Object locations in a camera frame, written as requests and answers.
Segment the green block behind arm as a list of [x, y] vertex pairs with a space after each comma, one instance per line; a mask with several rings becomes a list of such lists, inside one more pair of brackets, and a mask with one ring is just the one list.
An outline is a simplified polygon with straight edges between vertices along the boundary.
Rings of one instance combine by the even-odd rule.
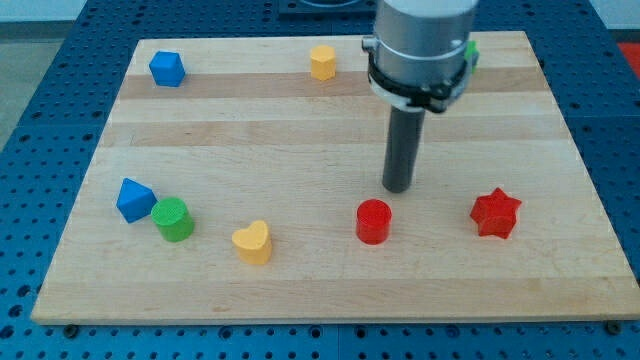
[[470, 40], [467, 43], [464, 58], [467, 64], [471, 68], [471, 72], [474, 73], [479, 60], [479, 50], [477, 49], [477, 43], [474, 40]]

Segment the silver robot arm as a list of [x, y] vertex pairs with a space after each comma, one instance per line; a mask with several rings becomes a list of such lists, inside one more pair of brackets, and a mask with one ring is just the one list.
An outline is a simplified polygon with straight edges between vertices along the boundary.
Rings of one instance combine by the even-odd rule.
[[465, 91], [478, 0], [380, 0], [362, 39], [373, 92], [405, 112], [443, 113]]

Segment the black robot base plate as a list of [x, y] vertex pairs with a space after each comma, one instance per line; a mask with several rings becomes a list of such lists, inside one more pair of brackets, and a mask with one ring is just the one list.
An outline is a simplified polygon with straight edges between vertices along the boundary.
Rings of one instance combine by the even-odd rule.
[[276, 0], [280, 18], [374, 14], [376, 0]]

